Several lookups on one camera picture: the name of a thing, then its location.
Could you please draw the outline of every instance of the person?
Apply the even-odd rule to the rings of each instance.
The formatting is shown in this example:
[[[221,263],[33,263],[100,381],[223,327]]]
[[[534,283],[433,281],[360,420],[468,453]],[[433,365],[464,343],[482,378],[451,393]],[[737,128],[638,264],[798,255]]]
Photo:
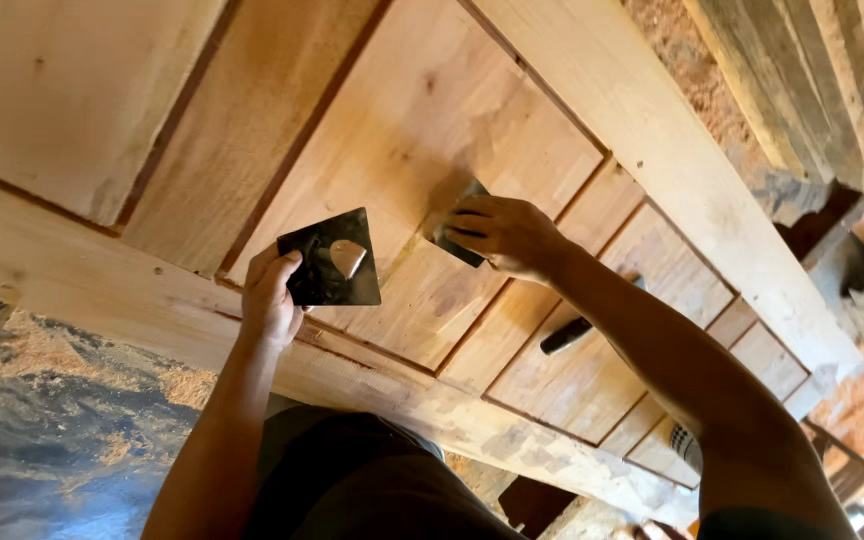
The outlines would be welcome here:
[[[727,350],[566,239],[533,204],[481,196],[450,240],[545,284],[611,342],[699,441],[700,540],[854,538],[798,423]],[[150,511],[145,538],[521,538],[421,436],[364,413],[263,416],[276,363],[303,319],[286,289],[302,256],[248,267],[238,340]]]

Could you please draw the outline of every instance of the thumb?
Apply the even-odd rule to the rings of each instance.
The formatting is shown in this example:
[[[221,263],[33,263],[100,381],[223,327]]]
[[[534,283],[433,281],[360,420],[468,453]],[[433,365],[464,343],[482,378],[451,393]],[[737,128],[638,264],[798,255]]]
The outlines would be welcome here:
[[[262,276],[262,286],[271,290],[285,289],[286,282],[303,263],[303,254],[299,251],[289,251],[273,260]]]

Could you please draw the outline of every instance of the metal trowel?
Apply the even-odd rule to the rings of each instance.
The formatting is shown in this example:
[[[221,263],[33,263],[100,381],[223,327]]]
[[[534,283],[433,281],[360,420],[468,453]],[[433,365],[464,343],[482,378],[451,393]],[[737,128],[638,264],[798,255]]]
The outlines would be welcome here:
[[[277,243],[281,254],[302,253],[286,284],[296,306],[382,304],[365,207],[282,234]]]
[[[459,183],[457,186],[456,180],[451,180],[439,186],[437,193],[433,194],[433,202],[431,202],[431,206],[437,209],[429,212],[429,215],[426,216],[423,229],[426,232],[426,240],[447,251],[463,263],[478,268],[485,261],[485,257],[446,238],[445,221],[449,212],[461,201],[476,195],[488,195],[489,190],[486,190],[482,182],[476,178],[464,177],[459,182],[466,183],[464,185]]]

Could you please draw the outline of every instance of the hand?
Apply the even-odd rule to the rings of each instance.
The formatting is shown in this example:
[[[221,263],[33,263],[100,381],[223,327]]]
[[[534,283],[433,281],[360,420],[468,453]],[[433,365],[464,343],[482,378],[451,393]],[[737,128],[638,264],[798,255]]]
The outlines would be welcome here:
[[[479,196],[460,202],[445,236],[474,251],[496,270],[548,284],[550,273],[577,248],[532,202]]]
[[[299,251],[279,256],[276,244],[252,258],[242,294],[243,336],[262,341],[278,352],[292,343],[306,308],[292,302],[285,284],[302,262]]]

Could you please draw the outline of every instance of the wooden beam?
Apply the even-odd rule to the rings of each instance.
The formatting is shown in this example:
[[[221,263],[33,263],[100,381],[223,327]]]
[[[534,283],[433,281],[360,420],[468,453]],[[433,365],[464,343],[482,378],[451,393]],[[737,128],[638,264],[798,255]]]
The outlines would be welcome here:
[[[213,371],[239,326],[234,291],[2,189],[0,300]],[[679,526],[698,515],[696,494],[322,326],[306,325],[282,355],[273,390],[380,414],[452,452],[639,515]]]
[[[275,195],[381,3],[242,0],[123,240],[211,278]]]
[[[0,2],[0,179],[114,225],[225,3]]]
[[[861,364],[809,277],[616,0],[470,0],[810,371]]]

